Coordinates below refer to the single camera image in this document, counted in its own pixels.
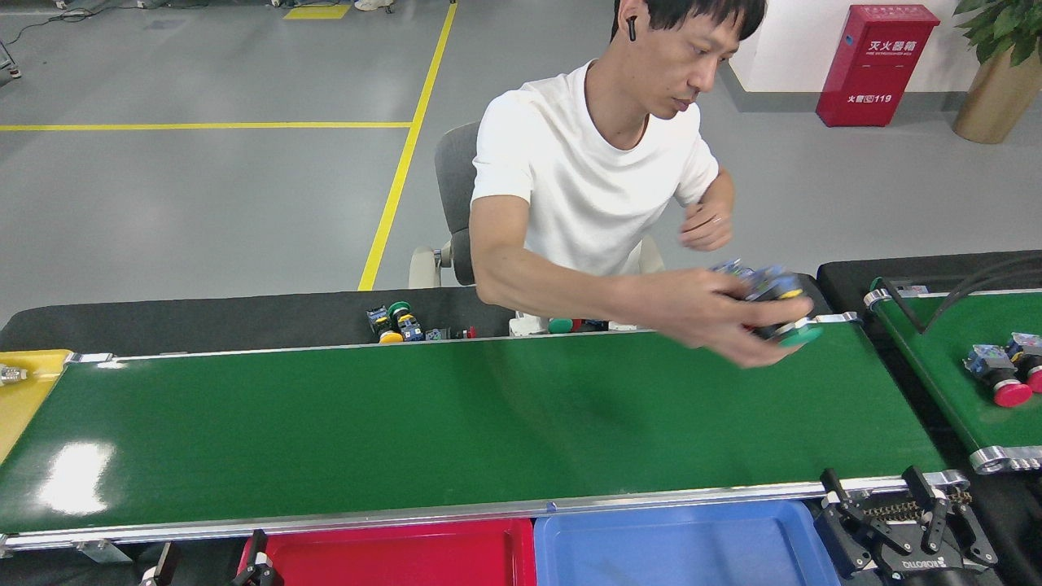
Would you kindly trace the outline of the person's left hand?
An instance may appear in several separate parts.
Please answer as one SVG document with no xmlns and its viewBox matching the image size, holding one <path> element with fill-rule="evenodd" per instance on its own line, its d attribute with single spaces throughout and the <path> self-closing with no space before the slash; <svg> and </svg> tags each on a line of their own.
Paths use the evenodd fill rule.
<svg viewBox="0 0 1042 586">
<path fill-rule="evenodd" d="M 719 250 L 733 238 L 733 204 L 729 201 L 692 203 L 685 207 L 680 242 L 685 248 Z"/>
</svg>

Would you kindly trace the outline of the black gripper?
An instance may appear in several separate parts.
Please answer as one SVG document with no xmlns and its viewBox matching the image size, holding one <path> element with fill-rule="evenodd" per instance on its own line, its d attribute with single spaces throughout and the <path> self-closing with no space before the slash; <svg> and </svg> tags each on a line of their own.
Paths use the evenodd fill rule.
<svg viewBox="0 0 1042 586">
<path fill-rule="evenodd" d="M 916 466 L 902 472 L 914 503 L 918 537 L 907 539 L 907 555 L 882 544 L 870 533 L 882 527 L 865 512 L 871 492 L 847 492 L 833 468 L 820 475 L 825 490 L 815 529 L 841 578 L 873 571 L 885 585 L 979 585 L 985 568 L 997 564 L 971 497 L 962 486 L 927 482 Z"/>
</svg>

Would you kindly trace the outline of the person's right hand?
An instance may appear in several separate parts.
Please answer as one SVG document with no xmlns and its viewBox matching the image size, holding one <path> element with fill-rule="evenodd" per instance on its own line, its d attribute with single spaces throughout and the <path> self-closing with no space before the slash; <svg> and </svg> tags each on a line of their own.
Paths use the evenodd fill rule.
<svg viewBox="0 0 1042 586">
<path fill-rule="evenodd" d="M 656 275 L 666 289 L 659 291 L 641 326 L 656 329 L 688 348 L 706 348 L 742 368 L 773 365 L 792 349 L 766 341 L 749 326 L 774 326 L 807 317 L 808 298 L 745 301 L 739 296 L 745 283 L 705 269 L 686 269 Z"/>
</svg>

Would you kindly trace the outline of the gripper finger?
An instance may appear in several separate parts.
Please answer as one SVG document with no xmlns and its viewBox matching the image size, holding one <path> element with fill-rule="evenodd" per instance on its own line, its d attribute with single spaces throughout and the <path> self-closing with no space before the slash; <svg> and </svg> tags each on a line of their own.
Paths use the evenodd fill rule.
<svg viewBox="0 0 1042 586">
<path fill-rule="evenodd" d="M 164 543 L 159 560 L 142 575 L 141 586 L 172 585 L 177 567 L 182 560 L 182 551 L 175 542 Z"/>
<path fill-rule="evenodd" d="M 275 570 L 274 563 L 265 552 L 267 543 L 268 535 L 263 529 L 256 529 L 252 532 L 246 565 L 231 579 L 231 585 L 284 584 L 284 578 Z"/>
</svg>

